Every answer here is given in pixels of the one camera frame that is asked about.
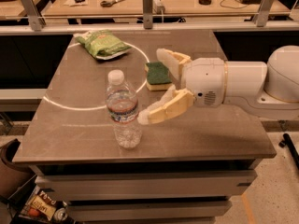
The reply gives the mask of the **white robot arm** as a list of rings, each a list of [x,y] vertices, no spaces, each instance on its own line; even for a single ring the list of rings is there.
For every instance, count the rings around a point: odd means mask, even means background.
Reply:
[[[217,107],[236,105],[267,119],[296,119],[299,116],[299,48],[276,49],[267,62],[225,61],[198,58],[169,49],[156,51],[180,83],[170,86],[161,100],[141,111],[142,125],[175,118],[193,105]]]

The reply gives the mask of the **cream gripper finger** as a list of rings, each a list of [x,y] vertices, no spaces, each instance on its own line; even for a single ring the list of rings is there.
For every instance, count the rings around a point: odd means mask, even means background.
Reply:
[[[139,113],[137,120],[141,125],[161,123],[185,113],[194,101],[191,91],[177,90],[175,85],[171,85],[159,101]]]
[[[157,49],[156,55],[158,61],[169,69],[176,80],[180,80],[183,67],[192,61],[190,56],[169,49]]]

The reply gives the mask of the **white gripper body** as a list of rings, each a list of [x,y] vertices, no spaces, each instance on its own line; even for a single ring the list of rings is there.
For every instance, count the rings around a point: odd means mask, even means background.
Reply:
[[[181,85],[194,96],[197,106],[217,107],[225,93],[225,62],[220,58],[199,58],[182,71]]]

